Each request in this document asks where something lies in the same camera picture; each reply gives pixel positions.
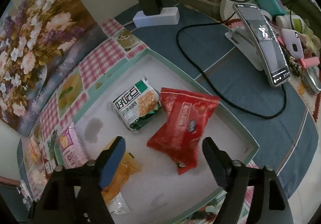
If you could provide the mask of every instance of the pink clip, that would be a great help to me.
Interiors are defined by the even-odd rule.
[[[306,69],[307,67],[317,66],[320,64],[320,60],[317,56],[314,56],[306,59],[300,58],[298,63],[303,69]]]

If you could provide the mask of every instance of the stain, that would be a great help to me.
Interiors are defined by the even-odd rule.
[[[154,212],[156,209],[159,210],[167,205],[167,202],[161,203],[164,200],[164,193],[155,196],[150,204],[151,210],[149,212]]]
[[[104,126],[104,123],[99,118],[92,118],[86,125],[85,140],[89,143],[97,143],[100,130]]]

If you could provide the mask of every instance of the flower painting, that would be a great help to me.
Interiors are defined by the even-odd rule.
[[[28,136],[62,79],[105,39],[80,0],[11,0],[0,18],[1,119]]]

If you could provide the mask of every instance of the pink device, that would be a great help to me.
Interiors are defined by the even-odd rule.
[[[286,28],[281,29],[281,34],[283,42],[289,50],[291,56],[293,56],[295,60],[304,58],[299,34],[295,30]]]
[[[307,67],[317,66],[318,64],[320,64],[320,60],[317,56],[314,56],[307,59],[300,58],[298,63],[302,68],[306,69]]]

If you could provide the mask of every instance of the phone stand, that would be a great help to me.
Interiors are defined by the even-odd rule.
[[[257,70],[264,70],[262,60],[251,40],[251,35],[245,30],[245,28],[231,28],[225,33],[225,36],[243,53],[243,55],[246,56]]]

